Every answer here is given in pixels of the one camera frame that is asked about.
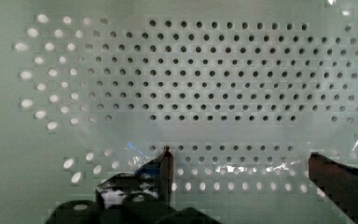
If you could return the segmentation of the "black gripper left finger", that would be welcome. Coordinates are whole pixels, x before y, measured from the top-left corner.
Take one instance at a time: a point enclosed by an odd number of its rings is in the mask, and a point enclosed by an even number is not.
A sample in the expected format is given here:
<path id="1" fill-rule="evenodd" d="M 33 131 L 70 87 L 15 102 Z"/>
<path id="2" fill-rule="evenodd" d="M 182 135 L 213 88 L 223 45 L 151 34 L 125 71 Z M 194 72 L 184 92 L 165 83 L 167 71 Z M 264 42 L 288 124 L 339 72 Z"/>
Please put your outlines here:
<path id="1" fill-rule="evenodd" d="M 164 203 L 171 202 L 174 156 L 165 146 L 155 159 L 133 173 L 119 173 L 96 187 L 95 199 L 101 208 L 120 205 L 133 193 L 149 194 Z"/>

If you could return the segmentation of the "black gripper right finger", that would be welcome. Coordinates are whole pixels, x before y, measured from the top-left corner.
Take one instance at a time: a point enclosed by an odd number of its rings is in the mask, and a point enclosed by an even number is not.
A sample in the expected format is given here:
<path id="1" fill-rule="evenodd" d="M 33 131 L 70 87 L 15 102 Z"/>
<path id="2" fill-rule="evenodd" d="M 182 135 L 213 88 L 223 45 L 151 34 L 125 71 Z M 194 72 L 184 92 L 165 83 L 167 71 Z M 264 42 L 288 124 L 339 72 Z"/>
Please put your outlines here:
<path id="1" fill-rule="evenodd" d="M 358 224 L 358 168 L 333 161 L 318 152 L 310 154 L 308 165 L 309 179 Z"/>

